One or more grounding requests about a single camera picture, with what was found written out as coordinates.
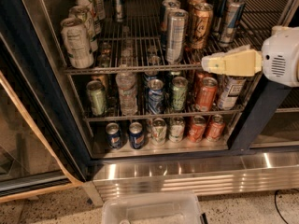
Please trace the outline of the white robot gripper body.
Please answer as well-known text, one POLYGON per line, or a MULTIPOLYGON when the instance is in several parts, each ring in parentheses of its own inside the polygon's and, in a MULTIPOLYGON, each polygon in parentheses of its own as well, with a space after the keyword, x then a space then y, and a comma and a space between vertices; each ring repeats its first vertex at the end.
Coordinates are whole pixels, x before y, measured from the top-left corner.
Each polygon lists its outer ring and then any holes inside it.
POLYGON ((263 74, 271 81, 299 87, 299 27, 281 27, 263 42, 263 74))

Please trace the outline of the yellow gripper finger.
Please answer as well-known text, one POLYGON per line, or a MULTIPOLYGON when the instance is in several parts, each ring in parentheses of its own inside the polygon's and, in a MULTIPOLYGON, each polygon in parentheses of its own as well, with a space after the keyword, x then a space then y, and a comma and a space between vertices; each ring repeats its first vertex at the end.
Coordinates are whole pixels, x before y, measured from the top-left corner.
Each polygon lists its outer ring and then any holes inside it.
POLYGON ((262 70, 262 54, 254 49, 215 53, 202 58, 208 73, 233 77, 252 77, 262 70))
POLYGON ((236 53, 250 49, 250 45, 244 45, 235 49, 230 49, 227 53, 236 53))

